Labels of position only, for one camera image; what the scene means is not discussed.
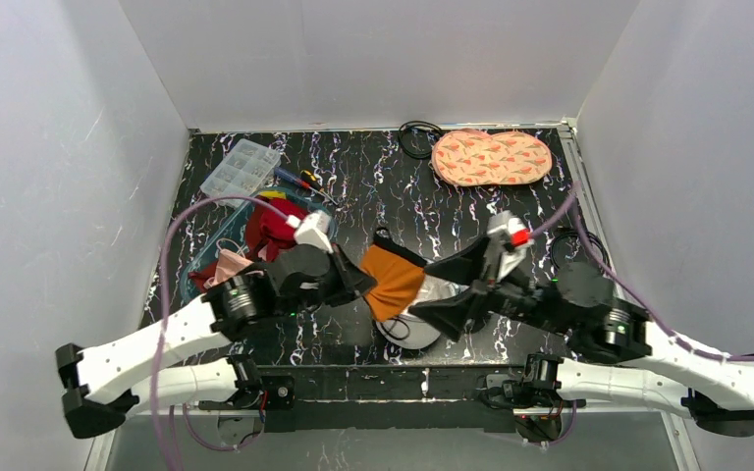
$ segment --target pink pot holder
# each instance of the pink pot holder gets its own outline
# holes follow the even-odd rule
[[[551,171],[552,163],[544,142],[516,131],[452,131],[432,149],[435,173],[457,186],[533,183]]]

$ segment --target metal edge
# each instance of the metal edge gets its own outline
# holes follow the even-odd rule
[[[88,453],[88,460],[85,462],[83,471],[105,471],[108,467],[108,460],[111,457],[111,447],[114,444],[114,437],[117,435],[116,430],[101,435],[93,439],[91,450]]]
[[[695,449],[692,447],[689,433],[686,431],[686,423],[674,414],[667,412],[661,414],[678,471],[701,471],[698,458],[695,456]]]
[[[558,131],[563,145],[563,152],[565,153],[565,162],[567,163],[568,171],[571,172],[571,178],[582,185],[582,191],[577,195],[582,218],[585,220],[588,230],[596,234],[603,242],[609,256],[609,261],[614,266],[611,256],[611,244],[606,239],[605,231],[603,231],[603,224],[597,211],[594,193],[591,191],[591,184],[588,181],[588,174],[582,161],[582,153],[579,150],[579,144],[576,142],[575,120],[562,122],[558,127]],[[619,298],[624,298],[624,293],[620,287],[615,287],[615,295]],[[661,417],[666,428],[669,443],[672,446],[672,453],[678,470],[700,471],[698,459],[695,456],[692,443],[689,441],[689,435],[686,432],[686,424],[683,423],[683,419],[667,412],[661,412]]]
[[[481,128],[486,130],[535,130],[535,129],[556,129],[561,124],[561,121],[549,121],[542,123],[448,123],[445,125],[438,125],[442,130],[460,130],[462,128]],[[252,131],[211,131],[211,130],[190,130],[192,135],[198,134],[221,134],[221,133],[239,133],[250,134],[257,132],[353,132],[353,131],[366,131],[366,132],[381,132],[381,131],[396,131],[398,128],[311,128],[300,130],[252,130]]]

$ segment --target white wall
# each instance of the white wall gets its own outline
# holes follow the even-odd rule
[[[189,128],[558,121],[637,0],[121,0]]]
[[[675,328],[754,352],[754,2],[641,2],[579,136],[619,270]],[[754,438],[691,429],[705,470],[754,469]]]
[[[0,1],[0,470],[77,470],[54,349],[130,333],[186,129],[116,1]]]

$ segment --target orange fabric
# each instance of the orange fabric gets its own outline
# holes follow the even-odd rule
[[[527,184],[551,171],[544,142],[524,132],[447,132],[432,149],[435,173],[457,186]]]
[[[377,245],[368,248],[359,268],[377,280],[377,286],[365,295],[365,301],[379,322],[399,316],[423,285],[422,266]]]

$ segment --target coiled black cable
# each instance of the coiled black cable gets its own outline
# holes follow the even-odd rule
[[[603,242],[600,240],[599,237],[597,237],[593,233],[587,232],[587,234],[588,234],[588,241],[591,242],[591,245],[597,247],[597,249],[600,251],[600,255],[603,257],[603,262],[605,262],[606,265],[611,267],[611,263],[609,262],[609,252],[606,250],[606,247],[605,245],[603,245]],[[574,228],[560,228],[554,231],[554,239],[551,240],[551,248],[548,250],[548,252],[550,252],[551,254],[551,263],[554,265],[554,268],[556,268],[557,270],[560,269],[560,262],[557,255],[557,249],[560,246],[560,242],[568,238],[579,239],[579,235],[577,235],[576,230]]]
[[[429,148],[429,150],[415,150],[409,148],[406,142],[404,142],[406,140],[405,138],[409,134],[416,132],[424,132],[427,137],[429,135],[434,135],[437,137],[437,139],[440,139],[444,135],[444,130],[440,129],[436,125],[433,125],[432,123],[426,123],[425,121],[409,121],[408,123],[403,123],[398,129],[398,145],[405,155],[415,160],[426,160],[432,158],[431,147]]]

